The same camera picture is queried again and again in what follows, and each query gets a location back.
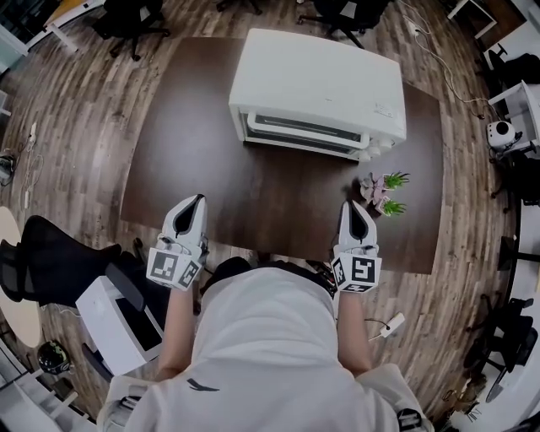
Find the black helmet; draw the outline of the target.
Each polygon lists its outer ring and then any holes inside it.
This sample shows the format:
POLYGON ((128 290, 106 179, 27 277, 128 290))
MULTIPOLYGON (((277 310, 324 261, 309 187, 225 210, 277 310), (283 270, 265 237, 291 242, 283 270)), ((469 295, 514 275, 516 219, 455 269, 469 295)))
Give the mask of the black helmet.
POLYGON ((48 374, 60 375, 70 368, 71 360, 65 348, 58 341, 47 341, 37 351, 40 368, 48 374))

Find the white oven door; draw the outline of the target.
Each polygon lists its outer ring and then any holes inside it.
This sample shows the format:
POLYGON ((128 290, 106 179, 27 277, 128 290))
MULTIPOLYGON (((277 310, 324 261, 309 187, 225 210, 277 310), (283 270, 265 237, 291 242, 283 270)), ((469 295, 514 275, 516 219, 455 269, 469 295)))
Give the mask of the white oven door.
POLYGON ((244 120, 249 138, 261 138, 275 143, 289 143, 348 155, 367 149, 370 143, 367 132, 347 132, 255 112, 244 115, 244 120))

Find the white round device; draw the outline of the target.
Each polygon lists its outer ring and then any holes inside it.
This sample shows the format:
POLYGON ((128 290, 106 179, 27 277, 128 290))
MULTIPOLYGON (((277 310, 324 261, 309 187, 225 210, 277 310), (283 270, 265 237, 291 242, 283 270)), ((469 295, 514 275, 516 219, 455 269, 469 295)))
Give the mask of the white round device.
POLYGON ((494 121, 486 126, 488 145, 496 151, 510 148, 517 143, 522 136, 513 125, 507 121, 494 121))

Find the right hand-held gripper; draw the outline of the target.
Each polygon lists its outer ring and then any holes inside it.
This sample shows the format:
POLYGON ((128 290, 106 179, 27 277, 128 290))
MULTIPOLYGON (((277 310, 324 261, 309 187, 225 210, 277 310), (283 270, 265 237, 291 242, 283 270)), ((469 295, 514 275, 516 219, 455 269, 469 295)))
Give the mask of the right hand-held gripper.
POLYGON ((382 260, 374 220, 354 200, 341 207, 331 269, 337 291, 363 294, 379 283, 382 260))

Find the black mesh office chair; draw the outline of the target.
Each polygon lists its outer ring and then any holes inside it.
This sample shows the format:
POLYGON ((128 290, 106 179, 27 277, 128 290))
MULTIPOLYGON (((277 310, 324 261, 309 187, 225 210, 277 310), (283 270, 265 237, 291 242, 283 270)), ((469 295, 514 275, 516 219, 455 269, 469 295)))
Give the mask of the black mesh office chair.
MULTIPOLYGON (((146 306, 144 262, 119 245, 93 249, 41 216, 27 220, 16 246, 5 240, 0 243, 0 278, 13 301, 78 311, 77 299, 99 276, 106 276, 138 310, 146 306)), ((83 351, 102 376, 113 376, 96 346, 84 345, 83 351)))

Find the person's left forearm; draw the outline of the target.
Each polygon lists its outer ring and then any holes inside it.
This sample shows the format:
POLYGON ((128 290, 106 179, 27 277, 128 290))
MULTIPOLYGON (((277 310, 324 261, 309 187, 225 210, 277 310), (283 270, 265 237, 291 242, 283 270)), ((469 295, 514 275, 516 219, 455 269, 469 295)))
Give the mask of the person's left forearm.
POLYGON ((173 289, 170 293, 159 368, 155 377, 157 382, 174 378, 191 364, 194 338, 192 289, 173 289))

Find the person's white shirt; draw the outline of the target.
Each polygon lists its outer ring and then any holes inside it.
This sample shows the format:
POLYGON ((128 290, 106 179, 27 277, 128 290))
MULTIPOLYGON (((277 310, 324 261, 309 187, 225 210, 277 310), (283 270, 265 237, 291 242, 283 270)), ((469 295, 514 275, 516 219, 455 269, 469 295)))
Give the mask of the person's white shirt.
POLYGON ((217 282, 191 364, 160 382, 115 377, 98 432, 434 432, 396 365, 341 365, 338 301, 291 263, 217 282))

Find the round beige table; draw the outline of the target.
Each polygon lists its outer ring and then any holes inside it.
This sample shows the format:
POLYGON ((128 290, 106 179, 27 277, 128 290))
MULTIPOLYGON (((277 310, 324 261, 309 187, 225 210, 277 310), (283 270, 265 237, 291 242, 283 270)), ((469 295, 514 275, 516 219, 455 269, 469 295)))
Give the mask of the round beige table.
MULTIPOLYGON (((3 240, 12 246, 16 246, 21 240, 17 222, 6 207, 0 207, 0 243, 3 240)), ((17 339, 29 348, 37 348, 42 340, 40 307, 28 300, 11 300, 5 288, 5 283, 0 278, 0 311, 17 339)))

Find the black waist device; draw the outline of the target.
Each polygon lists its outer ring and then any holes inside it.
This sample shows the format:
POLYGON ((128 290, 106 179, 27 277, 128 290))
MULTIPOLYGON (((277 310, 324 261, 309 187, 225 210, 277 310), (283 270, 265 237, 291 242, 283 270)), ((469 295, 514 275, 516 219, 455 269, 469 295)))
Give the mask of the black waist device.
POLYGON ((334 298, 334 295, 337 293, 337 287, 334 280, 334 275, 330 266, 325 262, 319 262, 314 260, 305 261, 322 279, 325 290, 329 295, 334 298))

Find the white appliance with dark window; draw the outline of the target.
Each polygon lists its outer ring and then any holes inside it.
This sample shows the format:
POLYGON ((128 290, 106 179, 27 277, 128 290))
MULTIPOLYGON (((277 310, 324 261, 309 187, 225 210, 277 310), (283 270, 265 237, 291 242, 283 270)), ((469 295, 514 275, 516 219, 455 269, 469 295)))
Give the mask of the white appliance with dark window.
POLYGON ((106 276, 99 276, 76 306, 113 375, 125 375, 159 356, 162 326, 147 306, 138 310, 106 276))

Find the green plant in white pot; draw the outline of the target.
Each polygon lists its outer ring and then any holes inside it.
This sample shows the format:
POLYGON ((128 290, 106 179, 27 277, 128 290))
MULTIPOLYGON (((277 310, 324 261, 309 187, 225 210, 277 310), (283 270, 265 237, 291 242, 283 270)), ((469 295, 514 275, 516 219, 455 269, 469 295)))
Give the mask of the green plant in white pot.
POLYGON ((409 174, 401 171, 383 175, 384 188, 388 191, 394 191, 399 187, 409 183, 409 174))
POLYGON ((389 197, 383 197, 376 205, 375 209, 387 217, 394 215, 400 215, 405 213, 406 205, 404 203, 397 202, 389 197))

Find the gray bag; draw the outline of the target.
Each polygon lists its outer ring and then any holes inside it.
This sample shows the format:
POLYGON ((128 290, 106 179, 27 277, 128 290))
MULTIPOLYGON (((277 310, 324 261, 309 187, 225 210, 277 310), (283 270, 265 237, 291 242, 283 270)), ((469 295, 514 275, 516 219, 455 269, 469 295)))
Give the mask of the gray bag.
POLYGON ((0 186, 7 186, 14 178, 17 159, 11 154, 0 154, 0 186))

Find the pink plant in white pot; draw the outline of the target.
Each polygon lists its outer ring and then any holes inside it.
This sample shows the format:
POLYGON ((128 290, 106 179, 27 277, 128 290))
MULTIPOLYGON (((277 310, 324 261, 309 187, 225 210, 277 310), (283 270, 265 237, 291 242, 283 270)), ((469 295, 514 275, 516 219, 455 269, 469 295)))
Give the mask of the pink plant in white pot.
POLYGON ((375 177, 370 172, 360 181, 360 194, 362 198, 373 205, 378 204, 385 196, 386 184, 383 176, 375 177))

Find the person's right forearm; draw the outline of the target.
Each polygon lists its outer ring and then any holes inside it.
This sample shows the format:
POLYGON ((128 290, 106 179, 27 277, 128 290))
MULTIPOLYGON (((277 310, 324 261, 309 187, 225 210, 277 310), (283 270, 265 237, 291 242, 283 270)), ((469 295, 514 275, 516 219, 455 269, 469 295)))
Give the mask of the person's right forearm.
POLYGON ((370 342, 359 294, 341 292, 337 316, 338 360, 359 376, 372 369, 370 342))

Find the white shelf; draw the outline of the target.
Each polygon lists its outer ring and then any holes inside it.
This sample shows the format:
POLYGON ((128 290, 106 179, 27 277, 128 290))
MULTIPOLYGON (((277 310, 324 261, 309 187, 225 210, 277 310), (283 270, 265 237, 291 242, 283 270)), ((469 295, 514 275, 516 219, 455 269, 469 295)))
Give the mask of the white shelf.
POLYGON ((47 385, 42 370, 25 368, 0 339, 0 432, 97 432, 77 398, 67 380, 47 385))

